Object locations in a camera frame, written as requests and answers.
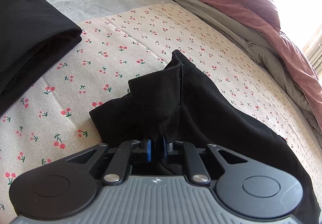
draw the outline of black fabric stack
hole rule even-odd
[[[304,190],[296,217],[304,224],[318,223],[320,208],[310,176],[284,139],[230,105],[212,80],[178,50],[164,70],[128,84],[129,94],[90,111],[103,142],[119,146],[148,136],[157,146],[160,136],[169,134],[172,140],[199,148],[216,143],[295,176]]]
[[[45,0],[0,0],[0,115],[82,39]]]

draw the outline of cherry pattern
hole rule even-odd
[[[54,91],[55,90],[55,87],[50,87],[50,86],[47,86],[45,88],[45,92],[44,94],[48,95],[50,92]]]
[[[44,158],[42,158],[41,159],[41,165],[46,165],[47,163],[51,163],[51,159],[44,159]]]
[[[77,130],[77,135],[78,135],[78,137],[85,137],[85,138],[87,138],[88,137],[88,132],[86,131],[86,130]]]
[[[13,179],[16,177],[16,173],[9,173],[9,172],[6,172],[6,173],[5,173],[5,177],[9,180],[8,185],[11,185],[11,184],[12,184]]]
[[[66,108],[66,110],[62,110],[61,111],[61,115],[64,115],[66,118],[70,117],[71,116],[71,113],[70,113],[71,109],[70,108]]]
[[[54,136],[54,139],[56,140],[54,142],[54,147],[59,147],[61,149],[64,149],[66,147],[65,143],[62,143],[62,139],[61,139],[61,135],[60,134],[56,134]]]
[[[31,132],[30,133],[31,137],[29,138],[29,140],[37,142],[38,141],[38,137],[35,135],[35,133]]]
[[[20,103],[24,106],[25,109],[29,107],[29,103],[28,102],[29,102],[29,99],[22,98],[20,100]]]
[[[70,147],[81,150],[99,143],[89,111],[129,93],[130,79],[162,70],[171,61],[171,52],[178,49],[216,84],[231,105],[287,139],[310,175],[318,201],[322,201],[320,150],[266,71],[179,5],[141,7],[120,16],[78,23],[83,40],[2,115],[4,143],[14,139],[20,148],[1,147],[1,161],[9,176],[0,179],[0,186],[10,187],[8,180],[10,183],[16,175],[9,172],[22,174],[73,153]],[[26,163],[17,159],[20,151],[27,154]],[[0,197],[6,198],[7,192],[0,189]],[[0,203],[10,204],[8,200]],[[13,215],[9,207],[6,212]]]
[[[17,156],[17,159],[24,163],[25,159],[26,159],[26,156],[24,156],[24,153],[22,151],[20,151],[19,155]]]

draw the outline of folded black clothing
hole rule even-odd
[[[0,115],[82,39],[45,0],[0,0]]]
[[[180,51],[172,53],[164,70],[128,84],[129,94],[90,111],[103,142],[116,147],[126,140],[149,137],[157,148],[160,136],[168,134],[172,140],[189,141],[199,148],[216,143],[295,176],[304,193],[295,216],[303,224],[318,224],[320,208],[311,178],[286,141],[233,107]],[[167,170],[181,174],[164,167],[159,167],[159,174]]]

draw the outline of metal screw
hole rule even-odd
[[[209,178],[206,175],[202,175],[202,174],[194,175],[192,179],[198,183],[205,183],[209,180]]]
[[[116,174],[107,174],[104,176],[104,180],[107,182],[117,182],[120,180],[120,176]]]

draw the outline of fabric fold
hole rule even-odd
[[[0,0],[0,114],[82,39],[45,0]]]
[[[320,208],[310,176],[287,143],[233,107],[179,50],[164,70],[132,79],[129,86],[129,94],[90,111],[103,142],[118,146],[148,137],[157,146],[160,137],[169,134],[172,140],[200,148],[217,143],[295,176],[304,190],[296,217],[304,224],[318,223]]]

